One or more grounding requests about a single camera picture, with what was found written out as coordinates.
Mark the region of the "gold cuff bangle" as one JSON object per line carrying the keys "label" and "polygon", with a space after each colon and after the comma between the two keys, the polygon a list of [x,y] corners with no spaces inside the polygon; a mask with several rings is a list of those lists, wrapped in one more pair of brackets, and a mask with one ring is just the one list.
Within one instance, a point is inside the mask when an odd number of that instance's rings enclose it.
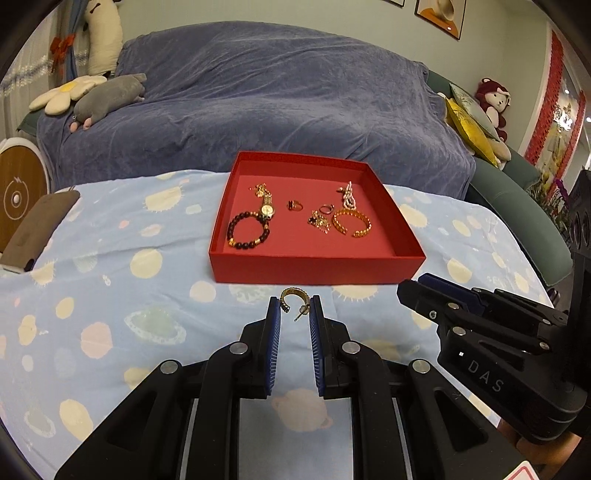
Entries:
{"label": "gold cuff bangle", "polygon": [[356,239],[366,237],[373,230],[372,220],[358,210],[339,209],[331,221],[336,232]]}

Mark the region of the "gold wrist watch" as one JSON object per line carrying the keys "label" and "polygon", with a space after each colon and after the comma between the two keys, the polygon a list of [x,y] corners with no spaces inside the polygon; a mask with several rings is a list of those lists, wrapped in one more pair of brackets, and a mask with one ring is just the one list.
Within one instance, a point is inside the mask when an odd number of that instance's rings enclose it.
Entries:
{"label": "gold wrist watch", "polygon": [[260,215],[262,215],[263,219],[266,221],[270,221],[273,218],[274,213],[276,213],[276,208],[273,206],[273,198],[270,195],[263,196],[262,206],[260,206]]}

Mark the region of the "red cardboard box tray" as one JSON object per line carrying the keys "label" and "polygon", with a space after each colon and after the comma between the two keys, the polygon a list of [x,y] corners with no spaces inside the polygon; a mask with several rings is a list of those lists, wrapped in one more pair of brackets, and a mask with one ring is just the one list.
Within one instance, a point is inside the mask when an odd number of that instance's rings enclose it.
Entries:
{"label": "red cardboard box tray", "polygon": [[[260,215],[263,196],[276,208]],[[358,210],[373,223],[361,239],[339,234],[332,215]],[[426,255],[401,210],[366,163],[290,153],[238,153],[211,234],[219,283],[398,284]]]}

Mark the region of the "green sofa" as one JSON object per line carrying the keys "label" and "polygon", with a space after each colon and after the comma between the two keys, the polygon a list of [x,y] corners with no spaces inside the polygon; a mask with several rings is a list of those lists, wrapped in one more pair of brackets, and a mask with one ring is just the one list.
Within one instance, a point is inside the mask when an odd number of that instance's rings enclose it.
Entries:
{"label": "green sofa", "polygon": [[509,228],[545,287],[553,287],[572,269],[570,250],[529,188],[538,171],[516,151],[502,170],[475,156],[476,172],[464,200],[494,212]]}

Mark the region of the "blue planet print tablecloth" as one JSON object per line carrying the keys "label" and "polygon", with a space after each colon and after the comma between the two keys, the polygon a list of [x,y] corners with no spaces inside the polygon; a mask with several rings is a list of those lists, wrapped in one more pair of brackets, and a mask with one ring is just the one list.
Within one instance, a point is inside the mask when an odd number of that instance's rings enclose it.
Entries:
{"label": "blue planet print tablecloth", "polygon": [[[228,174],[185,171],[78,186],[81,197],[35,269],[1,269],[1,418],[42,479],[166,359],[207,359],[238,340],[283,287],[214,282],[207,250]],[[428,272],[550,305],[512,234],[490,210],[386,186]],[[436,325],[394,285],[303,287],[325,315],[384,359],[436,362]],[[245,401],[239,479],[353,479],[349,402],[315,388],[308,319],[283,315],[273,395]]]}

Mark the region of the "gold satin pillow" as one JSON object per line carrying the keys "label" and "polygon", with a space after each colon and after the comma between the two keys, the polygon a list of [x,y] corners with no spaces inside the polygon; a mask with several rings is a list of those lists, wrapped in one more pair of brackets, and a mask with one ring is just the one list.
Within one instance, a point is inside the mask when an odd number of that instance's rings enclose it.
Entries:
{"label": "gold satin pillow", "polygon": [[464,144],[493,167],[499,169],[501,160],[493,149],[493,138],[455,100],[443,96],[446,104],[446,123],[456,131]]}

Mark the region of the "silver grey pillow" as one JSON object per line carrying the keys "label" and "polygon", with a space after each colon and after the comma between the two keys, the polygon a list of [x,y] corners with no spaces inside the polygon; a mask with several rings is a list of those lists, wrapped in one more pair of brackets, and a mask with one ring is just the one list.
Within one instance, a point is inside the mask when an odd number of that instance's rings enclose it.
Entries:
{"label": "silver grey pillow", "polygon": [[493,123],[486,112],[482,109],[479,102],[463,88],[454,83],[450,84],[450,88],[456,102],[470,115],[472,119],[477,122],[485,134],[490,138],[500,141],[501,138],[499,137]]}

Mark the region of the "red monkey plush toy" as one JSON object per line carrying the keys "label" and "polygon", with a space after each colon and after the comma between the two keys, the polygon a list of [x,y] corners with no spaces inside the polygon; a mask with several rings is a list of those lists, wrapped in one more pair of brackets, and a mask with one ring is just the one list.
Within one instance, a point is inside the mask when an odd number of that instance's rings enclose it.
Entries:
{"label": "red monkey plush toy", "polygon": [[499,82],[491,78],[483,78],[479,83],[475,97],[495,127],[500,139],[506,142],[505,127],[507,122],[504,113],[511,104],[510,92]]}

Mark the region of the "blue sofa cover blanket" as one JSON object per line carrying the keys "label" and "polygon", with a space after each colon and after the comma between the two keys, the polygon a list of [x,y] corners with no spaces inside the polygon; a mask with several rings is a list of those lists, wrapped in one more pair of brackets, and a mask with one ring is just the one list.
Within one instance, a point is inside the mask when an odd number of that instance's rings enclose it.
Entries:
{"label": "blue sofa cover blanket", "polygon": [[463,198],[476,162],[445,121],[428,68],[353,38],[259,22],[216,22],[126,42],[118,75],[142,99],[71,132],[42,116],[36,137],[55,188],[199,169],[239,152],[366,162],[388,184]]}

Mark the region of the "grey plush toy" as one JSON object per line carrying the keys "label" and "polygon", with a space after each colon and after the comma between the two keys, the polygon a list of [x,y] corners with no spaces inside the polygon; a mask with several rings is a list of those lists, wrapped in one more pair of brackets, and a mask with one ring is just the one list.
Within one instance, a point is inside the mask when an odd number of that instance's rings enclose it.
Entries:
{"label": "grey plush toy", "polygon": [[142,101],[146,80],[144,73],[122,75],[91,89],[74,106],[70,132],[79,128],[87,130],[107,114]]}

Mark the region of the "white wood exercise machine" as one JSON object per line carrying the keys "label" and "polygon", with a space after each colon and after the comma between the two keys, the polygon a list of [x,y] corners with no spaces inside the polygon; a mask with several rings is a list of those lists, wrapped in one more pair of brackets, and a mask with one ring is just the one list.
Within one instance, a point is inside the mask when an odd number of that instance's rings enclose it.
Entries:
{"label": "white wood exercise machine", "polygon": [[1,141],[0,248],[11,237],[35,203],[50,192],[50,179],[42,153],[31,141],[11,137]]}

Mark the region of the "flower shaped plush cushion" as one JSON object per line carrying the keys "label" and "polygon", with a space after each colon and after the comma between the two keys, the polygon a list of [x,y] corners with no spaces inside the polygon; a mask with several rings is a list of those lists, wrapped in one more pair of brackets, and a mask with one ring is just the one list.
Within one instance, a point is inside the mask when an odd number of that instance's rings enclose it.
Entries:
{"label": "flower shaped plush cushion", "polygon": [[61,115],[69,109],[72,102],[77,102],[94,87],[106,81],[102,75],[77,77],[36,97],[29,104],[29,111],[43,110],[48,116]]}

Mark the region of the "cream alpaca plush toy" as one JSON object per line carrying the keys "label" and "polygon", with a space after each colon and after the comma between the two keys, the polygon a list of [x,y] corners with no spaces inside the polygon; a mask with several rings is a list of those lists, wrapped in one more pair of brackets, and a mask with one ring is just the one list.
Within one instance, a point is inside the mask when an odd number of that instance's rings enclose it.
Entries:
{"label": "cream alpaca plush toy", "polygon": [[84,11],[89,32],[89,75],[113,72],[123,46],[118,7],[112,0],[90,0]]}

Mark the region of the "red curtain tie bow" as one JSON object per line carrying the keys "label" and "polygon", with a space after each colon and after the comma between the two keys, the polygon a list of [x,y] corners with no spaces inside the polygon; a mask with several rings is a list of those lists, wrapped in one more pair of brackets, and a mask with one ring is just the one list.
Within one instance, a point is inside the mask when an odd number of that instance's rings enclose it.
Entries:
{"label": "red curtain tie bow", "polygon": [[62,77],[66,76],[67,62],[72,53],[75,36],[76,34],[72,33],[63,38],[59,36],[53,38],[49,46],[52,73],[59,73]]}

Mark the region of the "white sheer curtain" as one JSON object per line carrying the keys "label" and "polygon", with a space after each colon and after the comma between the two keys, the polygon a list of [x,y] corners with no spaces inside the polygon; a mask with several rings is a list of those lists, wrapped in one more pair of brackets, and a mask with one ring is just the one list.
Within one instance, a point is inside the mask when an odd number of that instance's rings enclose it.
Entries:
{"label": "white sheer curtain", "polygon": [[1,81],[1,139],[17,135],[17,127],[29,113],[30,102],[66,82],[65,70],[51,72],[50,44],[67,31],[72,2],[63,1],[29,36]]}

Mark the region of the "framed wall picture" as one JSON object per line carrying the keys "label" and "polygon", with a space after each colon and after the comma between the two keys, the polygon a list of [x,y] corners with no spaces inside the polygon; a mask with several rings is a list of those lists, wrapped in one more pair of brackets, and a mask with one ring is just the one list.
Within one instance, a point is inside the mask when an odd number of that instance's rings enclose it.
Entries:
{"label": "framed wall picture", "polygon": [[446,32],[461,38],[466,0],[418,0],[415,14]]}

